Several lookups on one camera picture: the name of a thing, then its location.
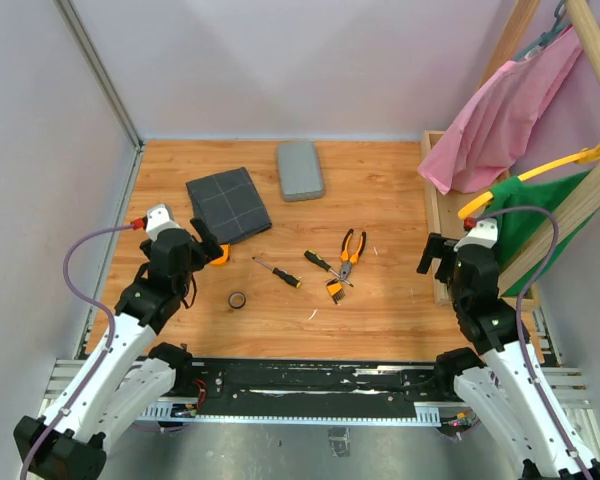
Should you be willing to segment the orange black pliers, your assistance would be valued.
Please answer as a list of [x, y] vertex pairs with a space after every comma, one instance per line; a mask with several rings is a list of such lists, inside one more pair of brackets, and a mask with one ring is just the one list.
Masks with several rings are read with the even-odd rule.
[[349, 246], [354, 235], [354, 229], [350, 228], [345, 234], [342, 244], [340, 261], [341, 267], [339, 270], [340, 280], [347, 282], [354, 265], [357, 265], [366, 246], [367, 233], [362, 231], [356, 248], [350, 252]]

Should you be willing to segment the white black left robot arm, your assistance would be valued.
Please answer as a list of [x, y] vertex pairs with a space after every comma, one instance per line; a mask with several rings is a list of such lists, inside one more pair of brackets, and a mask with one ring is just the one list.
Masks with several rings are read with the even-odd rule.
[[194, 273], [223, 250], [199, 218], [187, 231], [164, 205], [125, 225], [148, 238], [147, 260], [115, 308], [108, 327], [68, 386], [37, 418], [23, 417], [13, 435], [22, 460], [20, 476], [96, 479], [114, 444], [160, 396], [180, 396], [197, 385], [185, 349], [151, 344], [180, 307], [196, 298]]

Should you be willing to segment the grey plastic tool case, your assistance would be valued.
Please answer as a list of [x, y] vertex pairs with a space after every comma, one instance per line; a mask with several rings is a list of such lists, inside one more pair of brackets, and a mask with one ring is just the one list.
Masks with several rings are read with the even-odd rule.
[[280, 143], [276, 147], [276, 161], [285, 202], [314, 200], [325, 195], [321, 164], [312, 141]]

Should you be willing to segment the black yellow thick screwdriver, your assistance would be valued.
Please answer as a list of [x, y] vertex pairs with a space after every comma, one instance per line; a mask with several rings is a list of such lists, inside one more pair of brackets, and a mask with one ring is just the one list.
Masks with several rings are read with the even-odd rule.
[[339, 281], [344, 282], [345, 284], [348, 284], [349, 286], [353, 286], [353, 284], [348, 281], [345, 280], [330, 264], [328, 264], [320, 255], [318, 255], [316, 252], [312, 251], [312, 250], [306, 250], [304, 252], [304, 257], [310, 261], [312, 264], [318, 266], [319, 268], [321, 268], [322, 270], [331, 273], [332, 275], [334, 275]]

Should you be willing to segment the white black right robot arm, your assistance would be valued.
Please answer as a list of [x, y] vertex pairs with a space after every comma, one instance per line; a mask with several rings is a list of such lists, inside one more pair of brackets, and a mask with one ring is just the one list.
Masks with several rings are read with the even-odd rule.
[[490, 246], [432, 233], [418, 273], [427, 273], [433, 259], [469, 342], [437, 357], [435, 392], [469, 406], [519, 478], [600, 479], [600, 460], [557, 401], [515, 309], [499, 296]]

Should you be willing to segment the black yellow slim screwdriver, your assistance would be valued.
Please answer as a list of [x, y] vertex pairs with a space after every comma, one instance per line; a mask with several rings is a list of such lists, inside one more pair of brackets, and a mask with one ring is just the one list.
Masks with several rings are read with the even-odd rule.
[[264, 262], [263, 260], [261, 260], [258, 257], [253, 256], [252, 259], [257, 262], [258, 264], [264, 266], [265, 268], [267, 268], [268, 270], [271, 271], [271, 273], [273, 275], [275, 275], [276, 277], [278, 277], [279, 279], [281, 279], [285, 284], [293, 287], [293, 288], [299, 288], [301, 286], [301, 280], [297, 277], [295, 277], [294, 275], [288, 273], [285, 270], [281, 270], [278, 267], [269, 265], [268, 263]]

